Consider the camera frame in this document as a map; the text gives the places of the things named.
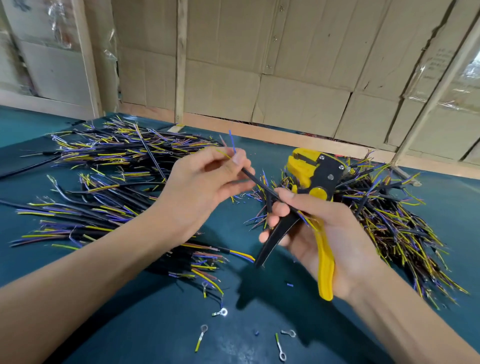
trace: green table surface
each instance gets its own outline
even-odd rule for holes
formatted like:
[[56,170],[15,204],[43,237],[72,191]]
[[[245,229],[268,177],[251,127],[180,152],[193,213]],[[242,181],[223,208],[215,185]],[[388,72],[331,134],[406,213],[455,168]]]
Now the green table surface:
[[[140,118],[139,121],[155,127],[168,125]],[[58,130],[66,126],[59,125]],[[206,130],[182,131],[218,138]],[[234,137],[234,140],[236,147],[247,151],[256,170],[264,169],[267,177],[278,178],[293,149],[248,138]],[[47,137],[0,148],[0,173],[42,159],[19,158],[25,154],[22,150],[53,148]],[[42,166],[0,181],[0,198],[26,203],[34,201],[36,196],[54,197],[46,174],[70,189],[78,183],[78,172]],[[452,270],[451,277],[472,293],[471,296],[457,293],[459,306],[450,305],[450,309],[443,309],[439,315],[479,350],[480,182],[436,173],[425,173],[421,180],[423,186],[414,192],[427,205],[412,209],[449,245],[452,252],[446,261]],[[260,231],[249,231],[243,222],[255,216],[261,205],[251,199],[244,201],[221,203],[202,227],[201,240],[257,254]],[[40,218],[16,215],[5,206],[0,206],[0,218],[0,286],[69,254],[66,249],[45,243],[9,248],[7,242],[36,229]],[[219,305],[212,299],[204,299],[197,287],[142,272],[73,333],[47,363],[276,363],[279,358],[275,332],[282,329],[293,329],[298,335],[280,337],[290,363],[391,362],[345,302],[338,299],[326,302],[318,297],[315,282],[289,253],[276,249],[265,265],[265,269],[255,269],[247,261],[232,256],[218,273],[225,292],[227,317],[211,317]],[[287,286],[286,281],[294,286]],[[199,351],[194,353],[202,324],[208,325],[208,331]]]

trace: right hand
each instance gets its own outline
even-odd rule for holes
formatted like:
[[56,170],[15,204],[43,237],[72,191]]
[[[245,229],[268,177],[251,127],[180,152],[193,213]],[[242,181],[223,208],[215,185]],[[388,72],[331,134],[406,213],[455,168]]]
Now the right hand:
[[[348,301],[353,288],[362,279],[368,279],[379,264],[383,264],[370,237],[348,206],[342,203],[324,201],[308,194],[294,194],[285,188],[277,188],[276,192],[282,201],[324,222],[328,243],[335,257],[333,292]],[[270,227],[290,212],[287,204],[273,204],[273,212],[267,217]],[[263,231],[259,236],[260,242],[266,242],[269,234],[269,230]],[[304,223],[296,225],[280,241],[280,245],[286,247],[317,279],[318,248],[310,226]]]

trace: metal terminal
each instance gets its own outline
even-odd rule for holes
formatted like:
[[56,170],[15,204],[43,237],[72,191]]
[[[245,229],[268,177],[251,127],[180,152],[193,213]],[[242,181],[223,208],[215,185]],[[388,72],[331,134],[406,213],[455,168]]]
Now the metal terminal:
[[204,333],[206,333],[207,330],[208,330],[208,326],[207,326],[207,325],[201,325],[201,326],[200,326],[200,330],[201,330],[202,332],[200,333],[200,337],[198,338],[197,347],[195,348],[195,352],[198,351],[198,347],[200,346],[200,342],[201,342],[202,339],[204,338]]
[[276,340],[276,345],[278,346],[278,350],[280,350],[280,360],[285,362],[287,360],[287,355],[283,352],[282,347],[280,346],[280,341],[278,340],[278,334],[275,333],[275,340]]
[[228,310],[226,308],[222,308],[220,311],[212,313],[212,316],[217,315],[222,315],[223,317],[225,317],[226,315],[228,315]]
[[282,330],[280,331],[282,334],[285,334],[285,335],[289,335],[291,338],[294,338],[297,336],[297,333],[293,330],[288,330],[288,331],[285,331],[285,330]]

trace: forearm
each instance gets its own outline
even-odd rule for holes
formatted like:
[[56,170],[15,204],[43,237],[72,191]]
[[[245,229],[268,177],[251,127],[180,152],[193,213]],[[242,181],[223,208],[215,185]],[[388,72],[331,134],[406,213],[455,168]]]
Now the forearm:
[[168,248],[136,218],[0,289],[0,363],[42,363]]
[[384,263],[348,302],[397,363],[480,362],[475,350]]

